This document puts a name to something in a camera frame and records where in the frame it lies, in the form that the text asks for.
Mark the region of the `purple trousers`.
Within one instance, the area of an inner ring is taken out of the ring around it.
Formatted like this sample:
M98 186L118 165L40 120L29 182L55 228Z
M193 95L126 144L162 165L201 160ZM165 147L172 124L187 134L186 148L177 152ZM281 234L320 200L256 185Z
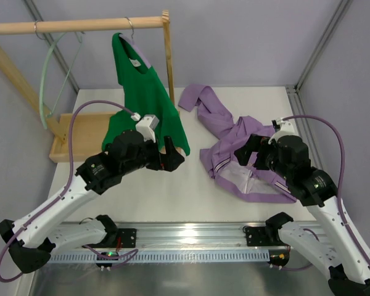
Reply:
M251 116L234 121L232 113L221 103L214 90L202 84L187 86L178 105L192 111L197 107L197 119L218 138L209 149L200 149L199 158L209 177L224 190L246 202L292 204L297 201L286 187L284 179L272 171L256 170L253 153L245 166L234 155L251 134L272 136L274 128L263 125Z

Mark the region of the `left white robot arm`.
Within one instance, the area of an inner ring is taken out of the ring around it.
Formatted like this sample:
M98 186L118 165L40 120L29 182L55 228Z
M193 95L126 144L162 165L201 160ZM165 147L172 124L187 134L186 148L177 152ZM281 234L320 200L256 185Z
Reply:
M28 274L43 267L52 255L77 247L113 247L117 225L108 215L98 215L87 223L63 231L58 229L66 218L82 205L121 183L136 170L175 171L184 157L169 136L163 138L165 153L158 144L135 130L122 132L103 152L79 166L70 182L58 193L22 219L0 222L0 235L6 252L17 268Z

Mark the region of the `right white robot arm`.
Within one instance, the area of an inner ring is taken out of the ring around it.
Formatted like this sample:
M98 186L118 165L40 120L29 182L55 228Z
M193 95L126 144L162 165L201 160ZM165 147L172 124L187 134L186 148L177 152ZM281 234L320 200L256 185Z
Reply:
M370 295L370 263L346 230L349 222L340 217L343 205L336 185L325 171L311 165L308 146L296 135L274 139L253 134L234 155L245 166L252 153L257 155L254 167L284 179L290 194L314 216L332 247L320 243L285 213L266 220L273 237L294 247L323 273L334 295Z

